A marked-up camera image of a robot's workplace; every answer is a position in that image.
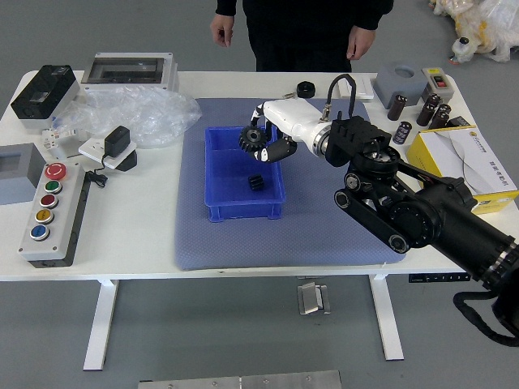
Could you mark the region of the person's left hand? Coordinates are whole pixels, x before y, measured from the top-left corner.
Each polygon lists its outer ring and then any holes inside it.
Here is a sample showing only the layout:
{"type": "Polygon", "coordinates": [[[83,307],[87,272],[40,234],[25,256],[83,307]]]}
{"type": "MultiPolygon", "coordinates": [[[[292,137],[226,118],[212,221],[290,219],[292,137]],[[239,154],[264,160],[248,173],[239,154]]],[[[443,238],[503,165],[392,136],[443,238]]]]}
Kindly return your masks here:
{"type": "Polygon", "coordinates": [[[376,30],[353,26],[350,30],[346,57],[350,61],[364,56],[375,41],[376,30]]]}

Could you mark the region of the person's right hand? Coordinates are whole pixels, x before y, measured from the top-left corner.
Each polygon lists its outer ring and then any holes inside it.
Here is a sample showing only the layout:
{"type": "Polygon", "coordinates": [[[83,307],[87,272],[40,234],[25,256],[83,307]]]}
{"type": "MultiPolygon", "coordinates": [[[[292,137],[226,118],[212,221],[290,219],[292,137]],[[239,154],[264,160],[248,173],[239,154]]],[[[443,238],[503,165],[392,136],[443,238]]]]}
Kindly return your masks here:
{"type": "Polygon", "coordinates": [[[215,14],[210,23],[213,42],[223,48],[229,48],[233,37],[234,17],[215,14]]]}

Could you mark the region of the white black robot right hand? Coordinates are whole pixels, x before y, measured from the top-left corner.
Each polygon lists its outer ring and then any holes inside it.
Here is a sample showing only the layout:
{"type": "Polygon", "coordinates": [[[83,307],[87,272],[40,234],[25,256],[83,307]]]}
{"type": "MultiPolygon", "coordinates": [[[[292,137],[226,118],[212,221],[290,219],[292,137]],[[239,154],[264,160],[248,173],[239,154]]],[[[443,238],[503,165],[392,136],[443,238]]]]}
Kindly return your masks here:
{"type": "Polygon", "coordinates": [[[255,108],[251,124],[242,129],[239,147],[265,163],[293,155],[299,143],[318,157],[325,156],[331,122],[304,99],[266,101],[255,108]]]}

